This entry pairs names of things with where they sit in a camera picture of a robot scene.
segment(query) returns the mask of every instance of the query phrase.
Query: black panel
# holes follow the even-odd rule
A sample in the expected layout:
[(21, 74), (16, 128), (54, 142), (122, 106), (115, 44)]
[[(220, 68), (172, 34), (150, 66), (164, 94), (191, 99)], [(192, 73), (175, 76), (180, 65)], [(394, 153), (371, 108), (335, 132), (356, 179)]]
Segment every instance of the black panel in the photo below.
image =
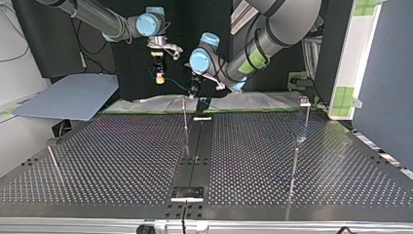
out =
[[(203, 32), (209, 31), (221, 38), (220, 54), (228, 57), (230, 48), (230, 16), (232, 1), (221, 0), (100, 0), (104, 6), (123, 17), (142, 14), (146, 6), (163, 6), (167, 20), (171, 21), (168, 38), (171, 43), (184, 49), (179, 61), (167, 60), (167, 78), (186, 86), (190, 81), (189, 61), (192, 51), (198, 46)], [(148, 71), (152, 57), (146, 47), (146, 39), (135, 39), (131, 45), (125, 42), (112, 43), (112, 52), (119, 78), (121, 98), (132, 100), (158, 95), (183, 94), (183, 90), (168, 82), (158, 86)]]
[(13, 5), (43, 77), (53, 78), (84, 70), (67, 13), (33, 0), (13, 0)]
[(383, 4), (365, 70), (354, 126), (413, 169), (413, 1)]
[(316, 74), (322, 99), (330, 103), (334, 82), (346, 38), (353, 0), (329, 1)]

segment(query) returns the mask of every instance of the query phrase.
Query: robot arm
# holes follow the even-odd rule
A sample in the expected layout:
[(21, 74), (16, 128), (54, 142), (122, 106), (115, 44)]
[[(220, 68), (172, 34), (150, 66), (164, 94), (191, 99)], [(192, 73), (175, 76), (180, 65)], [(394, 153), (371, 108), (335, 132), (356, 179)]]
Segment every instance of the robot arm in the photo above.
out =
[(265, 68), (270, 57), (301, 41), (319, 15), (321, 0), (246, 0), (266, 17), (265, 28), (257, 29), (252, 40), (227, 62), (216, 50), (219, 38), (205, 33), (190, 57), (192, 71), (219, 84), (234, 87), (251, 73)]
[(165, 52), (178, 60), (183, 50), (167, 42), (165, 10), (162, 7), (148, 7), (146, 13), (130, 18), (123, 18), (115, 12), (103, 7), (96, 0), (37, 0), (43, 5), (60, 8), (72, 16), (101, 31), (109, 42), (126, 40), (131, 43), (133, 38), (148, 37), (148, 47), (154, 57), (154, 71), (158, 84), (165, 83)]

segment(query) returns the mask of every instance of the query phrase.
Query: gray sheet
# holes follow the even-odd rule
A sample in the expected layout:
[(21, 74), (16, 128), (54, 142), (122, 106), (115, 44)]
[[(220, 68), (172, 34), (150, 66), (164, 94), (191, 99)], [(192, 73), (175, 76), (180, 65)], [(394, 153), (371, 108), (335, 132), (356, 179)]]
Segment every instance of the gray sheet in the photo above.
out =
[(87, 121), (117, 89), (117, 78), (113, 75), (70, 75), (25, 102), (13, 114)]

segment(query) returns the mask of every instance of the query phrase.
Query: black perforated table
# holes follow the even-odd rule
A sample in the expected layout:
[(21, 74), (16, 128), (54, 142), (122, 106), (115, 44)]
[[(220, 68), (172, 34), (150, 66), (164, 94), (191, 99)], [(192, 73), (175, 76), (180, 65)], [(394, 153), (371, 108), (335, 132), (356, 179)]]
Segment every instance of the black perforated table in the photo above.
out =
[(202, 187), (184, 218), (413, 222), (413, 181), (320, 113), (307, 129), (301, 112), (183, 127), (181, 115), (99, 116), (0, 179), (0, 216), (181, 219), (173, 188)]

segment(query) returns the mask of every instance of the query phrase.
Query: white wall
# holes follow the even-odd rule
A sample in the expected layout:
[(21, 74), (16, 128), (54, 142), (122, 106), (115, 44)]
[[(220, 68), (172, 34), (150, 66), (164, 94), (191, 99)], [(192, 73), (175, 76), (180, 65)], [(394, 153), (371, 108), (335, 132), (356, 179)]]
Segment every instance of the white wall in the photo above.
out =
[[(0, 0), (11, 5), (11, 0)], [(13, 13), (8, 16), (19, 25)], [(21, 55), (27, 43), (0, 16), (0, 60)], [(29, 52), (25, 57), (14, 61), (0, 62), (0, 107), (16, 99), (36, 94), (47, 87), (42, 78), (33, 55)]]
[[(0, 0), (11, 5), (11, 0)], [(8, 13), (15, 25), (19, 23)], [(0, 15), (0, 60), (21, 55), (27, 43)], [(1, 114), (16, 103), (47, 88), (33, 55), (0, 62), (0, 177), (45, 147), (56, 120)]]

